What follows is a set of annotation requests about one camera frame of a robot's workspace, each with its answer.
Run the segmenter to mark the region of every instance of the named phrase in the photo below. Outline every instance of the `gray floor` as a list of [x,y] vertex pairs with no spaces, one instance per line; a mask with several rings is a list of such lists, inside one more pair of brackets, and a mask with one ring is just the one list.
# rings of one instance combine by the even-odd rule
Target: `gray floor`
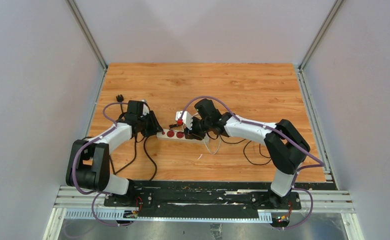
[[[296,224],[303,216],[291,215]],[[88,240],[348,240],[341,215],[338,213],[314,213],[298,228],[278,231],[261,223],[204,223],[204,222],[135,222],[130,226],[109,227],[95,220],[69,220],[66,232],[77,236],[93,228],[81,239]],[[61,232],[59,240],[68,239]]]

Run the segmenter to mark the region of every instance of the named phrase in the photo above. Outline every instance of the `power strip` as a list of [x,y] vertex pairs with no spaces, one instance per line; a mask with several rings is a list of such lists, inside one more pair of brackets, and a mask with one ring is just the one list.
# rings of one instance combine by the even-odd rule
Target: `power strip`
[[177,141],[177,142],[184,142],[184,143],[194,143],[194,144],[208,144],[210,138],[204,137],[203,140],[196,140],[196,139],[186,139],[185,134],[182,131],[173,131],[173,130],[167,130],[167,132],[157,132],[156,137],[160,140],[171,140],[171,141]]

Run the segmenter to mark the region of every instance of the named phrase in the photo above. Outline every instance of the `black plug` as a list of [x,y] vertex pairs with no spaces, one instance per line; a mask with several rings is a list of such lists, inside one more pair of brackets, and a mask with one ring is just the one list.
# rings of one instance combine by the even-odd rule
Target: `black plug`
[[117,102],[122,103],[125,100],[125,97],[120,94],[115,96],[115,99],[117,100]]

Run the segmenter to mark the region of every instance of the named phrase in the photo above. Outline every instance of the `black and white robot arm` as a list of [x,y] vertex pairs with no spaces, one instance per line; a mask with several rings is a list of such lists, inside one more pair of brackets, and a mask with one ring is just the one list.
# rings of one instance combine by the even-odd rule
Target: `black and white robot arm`
[[279,201],[288,195],[297,168],[306,159],[306,155],[291,143],[284,143],[282,137],[270,128],[281,131],[301,148],[310,151],[310,146],[290,121],[282,119],[278,123],[260,122],[238,115],[235,117],[229,112],[221,114],[213,101],[206,98],[196,103],[195,109],[200,118],[191,116],[187,111],[183,114],[182,111],[176,113],[176,120],[181,118],[182,123],[186,125],[185,138],[201,140],[207,132],[213,132],[216,135],[240,137],[265,145],[277,168],[270,187],[272,197]]
[[[123,117],[100,135],[73,143],[65,178],[67,185],[76,186],[75,177],[80,188],[117,195],[128,193],[132,181],[110,173],[110,154],[138,133],[147,138],[163,129],[154,111],[143,101],[130,100]],[[90,159],[92,165],[85,164]]]

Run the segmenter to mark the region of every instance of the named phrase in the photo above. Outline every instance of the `wooden tabletop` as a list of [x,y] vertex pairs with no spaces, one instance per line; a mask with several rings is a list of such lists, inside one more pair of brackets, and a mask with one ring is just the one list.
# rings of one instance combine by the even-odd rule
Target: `wooden tabletop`
[[[124,96],[125,102],[145,99],[164,129],[176,123],[177,111],[201,95],[222,100],[233,112],[247,119],[269,123],[287,119],[308,141],[311,153],[318,156],[292,64],[112,63],[100,93],[90,136],[96,136],[111,126],[102,109],[116,102],[119,94]],[[196,113],[193,107],[196,102],[188,108],[191,114]],[[226,112],[218,102],[214,105],[222,114]],[[118,105],[112,105],[106,113],[117,119],[121,110]],[[237,142],[241,139],[224,137],[224,140]],[[272,181],[276,171],[272,162],[252,165],[245,159],[243,148],[247,142],[222,142],[218,153],[212,155],[203,144],[159,140],[152,136],[146,142],[146,149],[158,165],[154,180]],[[134,157],[133,144],[133,140],[127,141],[112,153],[116,170]],[[210,149],[215,150],[218,144],[219,140],[211,140]],[[266,147],[261,147],[262,153],[268,156]],[[268,161],[259,154],[259,144],[255,142],[247,146],[246,155],[254,163]],[[314,163],[307,157],[303,165]],[[154,166],[144,153],[143,143],[138,143],[136,160],[118,175],[147,180],[153,173]],[[301,172],[297,181],[324,182],[325,175],[321,167],[308,168]]]

